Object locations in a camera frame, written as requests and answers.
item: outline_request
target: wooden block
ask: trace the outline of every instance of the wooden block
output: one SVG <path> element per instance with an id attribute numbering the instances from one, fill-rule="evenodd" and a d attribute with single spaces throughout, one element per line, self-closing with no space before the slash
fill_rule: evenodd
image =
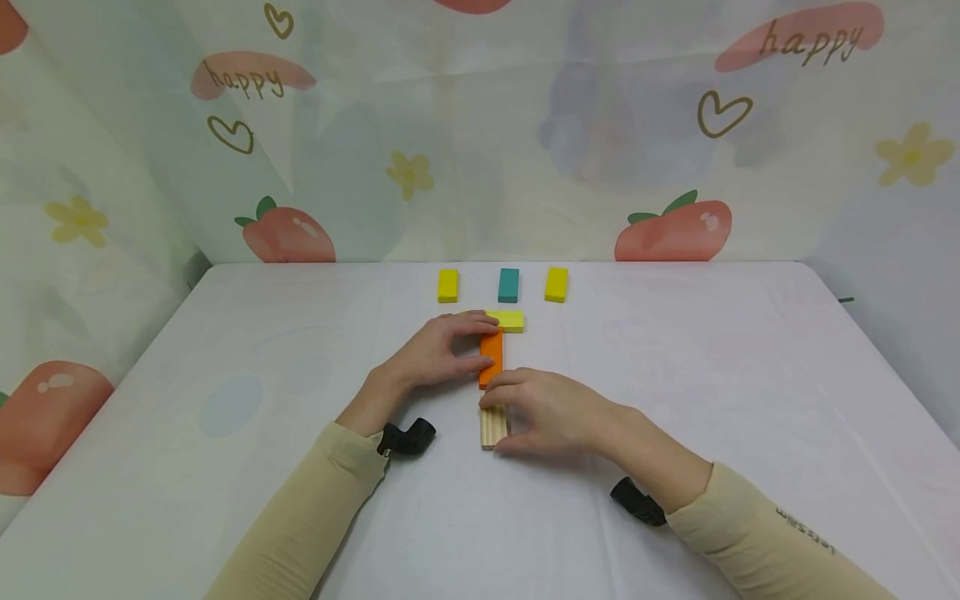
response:
<path id="1" fill-rule="evenodd" d="M 566 302 L 566 269 L 550 267 L 546 275 L 546 294 L 548 302 Z"/>
<path id="2" fill-rule="evenodd" d="M 456 269 L 440 269 L 440 283 L 437 285 L 437 302 L 447 303 L 457 301 L 458 279 Z"/>
<path id="3" fill-rule="evenodd" d="M 522 310 L 488 310 L 487 314 L 500 321 L 504 333 L 523 333 Z"/>
<path id="4" fill-rule="evenodd" d="M 480 447 L 493 450 L 497 442 L 510 435 L 507 409 L 493 406 L 480 410 Z"/>
<path id="5" fill-rule="evenodd" d="M 480 374 L 477 376 L 480 382 L 480 389 L 486 390 L 490 380 L 503 371 L 503 331 L 497 331 L 493 335 L 481 338 L 480 353 L 484 356 L 490 356 L 493 359 L 493 364 L 480 371 Z"/>
<path id="6" fill-rule="evenodd" d="M 500 289 L 496 301 L 516 304 L 520 295 L 520 269 L 500 269 Z"/>

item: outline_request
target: yellow flower print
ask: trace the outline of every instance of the yellow flower print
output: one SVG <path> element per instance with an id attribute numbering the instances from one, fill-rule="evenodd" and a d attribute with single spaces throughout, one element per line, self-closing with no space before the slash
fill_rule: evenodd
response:
<path id="1" fill-rule="evenodd" d="M 47 203 L 43 207 L 43 212 L 60 222 L 57 228 L 50 232 L 50 239 L 58 244 L 72 242 L 82 235 L 94 248 L 107 245 L 104 234 L 100 232 L 100 229 L 109 225 L 107 215 L 94 210 L 83 196 L 71 198 L 70 206 Z"/>
<path id="2" fill-rule="evenodd" d="M 930 139 L 930 124 L 914 123 L 903 138 L 885 139 L 876 144 L 876 153 L 890 166 L 880 176 L 880 185 L 893 185 L 906 175 L 917 187 L 927 187 L 937 179 L 937 167 L 953 156 L 953 142 L 948 139 Z"/>
<path id="3" fill-rule="evenodd" d="M 394 152 L 393 167 L 387 167 L 387 175 L 403 190 L 403 200 L 410 202 L 414 197 L 414 188 L 428 191 L 433 189 L 430 177 L 430 161 L 424 155 L 416 155 L 410 160 L 403 152 Z"/>

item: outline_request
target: black wrist strap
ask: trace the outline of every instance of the black wrist strap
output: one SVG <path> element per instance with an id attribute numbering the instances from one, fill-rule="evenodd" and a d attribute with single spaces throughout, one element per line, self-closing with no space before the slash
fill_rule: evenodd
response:
<path id="1" fill-rule="evenodd" d="M 406 431 L 401 431 L 393 423 L 387 423 L 383 428 L 383 440 L 376 451 L 381 456 L 390 456 L 393 453 L 420 456 L 436 436 L 437 430 L 426 419 L 415 420 Z"/>
<path id="2" fill-rule="evenodd" d="M 652 527 L 666 524 L 666 515 L 660 504 L 636 488 L 630 477 L 624 477 L 613 486 L 610 497 L 627 512 Z"/>

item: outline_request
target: hand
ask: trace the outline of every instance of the hand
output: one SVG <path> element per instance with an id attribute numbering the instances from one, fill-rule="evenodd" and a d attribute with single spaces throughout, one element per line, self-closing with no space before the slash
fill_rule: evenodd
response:
<path id="1" fill-rule="evenodd" d="M 494 377 L 480 407 L 498 404 L 517 407 L 530 421 L 529 431 L 500 440 L 494 451 L 501 454 L 599 452 L 618 413 L 630 410 L 569 377 L 534 369 Z"/>
<path id="2" fill-rule="evenodd" d="M 479 372 L 493 364 L 490 356 L 458 357 L 450 345 L 457 337 L 496 332 L 497 319 L 482 310 L 441 315 L 427 321 L 383 367 L 411 388 Z"/>
<path id="3" fill-rule="evenodd" d="M 413 388 L 479 372 L 493 364 L 489 356 L 454 355 L 450 345 L 455 338 L 496 332 L 497 320 L 482 310 L 427 321 L 403 348 L 370 372 L 337 422 L 364 437 L 382 431 Z"/>
<path id="4" fill-rule="evenodd" d="M 500 440 L 501 454 L 599 454 L 627 471 L 668 513 L 704 492 L 713 465 L 697 456 L 640 411 L 610 402 L 554 372 L 517 369 L 491 380 L 480 407 L 515 406 L 530 430 Z"/>

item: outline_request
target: orange block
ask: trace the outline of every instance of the orange block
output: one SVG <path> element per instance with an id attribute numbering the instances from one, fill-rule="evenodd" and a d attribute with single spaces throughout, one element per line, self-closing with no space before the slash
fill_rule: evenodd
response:
<path id="1" fill-rule="evenodd" d="M 490 380 L 503 371 L 503 331 L 497 331 L 481 339 L 480 353 L 493 359 L 493 364 L 480 371 L 479 375 L 480 389 L 486 390 Z"/>

